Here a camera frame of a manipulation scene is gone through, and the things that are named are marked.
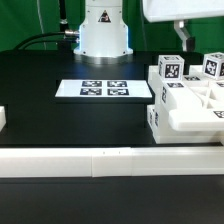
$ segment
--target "stacked white blocks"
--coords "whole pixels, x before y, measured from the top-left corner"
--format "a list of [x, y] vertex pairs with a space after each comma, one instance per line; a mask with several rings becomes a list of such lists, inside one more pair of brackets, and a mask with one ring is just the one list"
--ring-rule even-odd
[[200, 143], [223, 141], [224, 82], [204, 76], [202, 66], [192, 66], [166, 76], [167, 64], [150, 66], [149, 84], [156, 94], [155, 105], [148, 106], [148, 122], [157, 143]]
[[6, 119], [5, 119], [5, 108], [0, 107], [0, 131], [5, 126]]

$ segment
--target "white cube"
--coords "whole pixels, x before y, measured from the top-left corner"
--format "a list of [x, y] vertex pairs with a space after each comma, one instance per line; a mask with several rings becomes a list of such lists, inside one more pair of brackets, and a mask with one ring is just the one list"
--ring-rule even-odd
[[163, 80], [180, 80], [184, 73], [184, 59], [179, 55], [160, 55], [158, 66]]
[[215, 80], [224, 79], [224, 53], [205, 54], [203, 73]]

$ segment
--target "white plastic part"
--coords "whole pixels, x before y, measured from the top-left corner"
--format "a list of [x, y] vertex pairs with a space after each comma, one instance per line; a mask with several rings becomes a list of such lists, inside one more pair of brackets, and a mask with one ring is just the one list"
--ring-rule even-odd
[[164, 81], [150, 66], [148, 82], [156, 94], [148, 123], [157, 143], [224, 142], [223, 81], [204, 76], [202, 66], [191, 66], [180, 81]]
[[0, 107], [0, 131], [6, 124], [6, 118], [5, 118], [5, 108]]
[[186, 20], [224, 15], [223, 0], [143, 0], [149, 22]]
[[224, 147], [0, 150], [0, 178], [209, 174], [224, 174]]
[[128, 27], [122, 19], [122, 0], [86, 0], [85, 10], [76, 55], [94, 62], [94, 58], [119, 58], [133, 53], [128, 47]]
[[214, 109], [171, 110], [169, 124], [176, 131], [224, 131], [224, 119], [220, 119]]

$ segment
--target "black cable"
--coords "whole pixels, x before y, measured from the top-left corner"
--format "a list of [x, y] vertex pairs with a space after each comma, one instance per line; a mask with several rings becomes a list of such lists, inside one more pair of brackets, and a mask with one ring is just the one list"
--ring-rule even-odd
[[[33, 44], [40, 44], [40, 43], [57, 43], [63, 40], [39, 40], [39, 41], [33, 41], [31, 43], [26, 44], [23, 48], [21, 48], [22, 50], [25, 50], [27, 47], [33, 45]], [[75, 40], [69, 40], [66, 39], [67, 42], [72, 42], [72, 43], [76, 43]]]
[[22, 47], [22, 50], [25, 50], [27, 47], [33, 45], [33, 44], [40, 44], [40, 43], [56, 43], [58, 40], [39, 40], [39, 41], [33, 41], [31, 43], [26, 44], [24, 47]]
[[35, 39], [39, 39], [39, 38], [43, 38], [43, 37], [51, 37], [51, 36], [60, 36], [60, 35], [65, 35], [65, 33], [64, 32], [52, 32], [52, 33], [45, 33], [45, 34], [35, 35], [35, 36], [29, 37], [26, 40], [24, 40], [21, 43], [19, 43], [14, 48], [14, 50], [19, 50], [24, 44], [27, 44], [30, 41], [35, 40]]

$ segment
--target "white block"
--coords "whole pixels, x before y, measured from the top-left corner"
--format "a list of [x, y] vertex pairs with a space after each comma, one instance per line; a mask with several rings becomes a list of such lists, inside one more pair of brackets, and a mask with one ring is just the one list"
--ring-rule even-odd
[[214, 109], [184, 109], [169, 112], [169, 124], [176, 131], [224, 131], [224, 107]]
[[133, 149], [133, 176], [224, 173], [223, 147]]
[[167, 111], [183, 108], [201, 108], [201, 100], [183, 82], [164, 82], [162, 103]]
[[221, 52], [205, 54], [203, 73], [215, 80], [224, 79], [224, 54]]
[[151, 129], [153, 128], [153, 122], [155, 120], [155, 105], [147, 106], [147, 120]]
[[1, 149], [0, 177], [91, 177], [92, 149]]
[[6, 118], [5, 118], [5, 108], [0, 107], [0, 131], [6, 124]]
[[92, 176], [131, 176], [131, 148], [97, 149], [92, 157]]
[[210, 98], [224, 103], [224, 85], [222, 82], [213, 82]]
[[163, 80], [180, 80], [184, 72], [184, 59], [179, 55], [160, 55], [159, 75]]

